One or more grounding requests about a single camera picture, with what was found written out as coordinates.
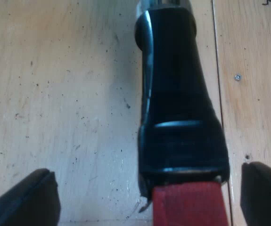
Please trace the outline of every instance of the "wooden board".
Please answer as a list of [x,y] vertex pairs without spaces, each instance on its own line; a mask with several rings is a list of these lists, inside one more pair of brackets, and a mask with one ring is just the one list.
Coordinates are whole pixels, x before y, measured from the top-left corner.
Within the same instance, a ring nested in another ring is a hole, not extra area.
[[[145,200],[137,185],[136,4],[0,0],[0,195],[48,168],[58,181],[61,225],[152,224],[151,208],[138,213]],[[193,1],[193,10],[220,117],[211,2]]]
[[[261,161],[271,167],[271,2],[265,2],[214,0],[235,226],[246,224],[240,208],[241,165]],[[241,80],[235,81],[238,73]]]

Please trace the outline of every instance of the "red rubber grip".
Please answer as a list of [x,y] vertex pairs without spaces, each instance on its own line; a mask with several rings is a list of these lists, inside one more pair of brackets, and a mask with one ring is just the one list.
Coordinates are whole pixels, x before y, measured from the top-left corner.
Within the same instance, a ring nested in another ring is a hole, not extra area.
[[228,226],[221,185],[193,182],[155,187],[154,226]]

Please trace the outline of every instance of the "wood grain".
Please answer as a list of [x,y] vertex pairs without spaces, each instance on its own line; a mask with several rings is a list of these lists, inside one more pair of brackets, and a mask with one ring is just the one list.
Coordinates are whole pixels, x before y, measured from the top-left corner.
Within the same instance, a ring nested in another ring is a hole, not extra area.
[[[136,3],[0,0],[0,195],[48,168],[56,172],[62,225],[152,224],[151,208],[138,214],[145,200],[137,185]],[[193,1],[193,10],[220,118],[211,2]]]
[[[241,165],[261,161],[271,167],[271,2],[262,3],[214,0],[235,226],[246,224],[240,207]],[[234,80],[237,73],[241,81]]]

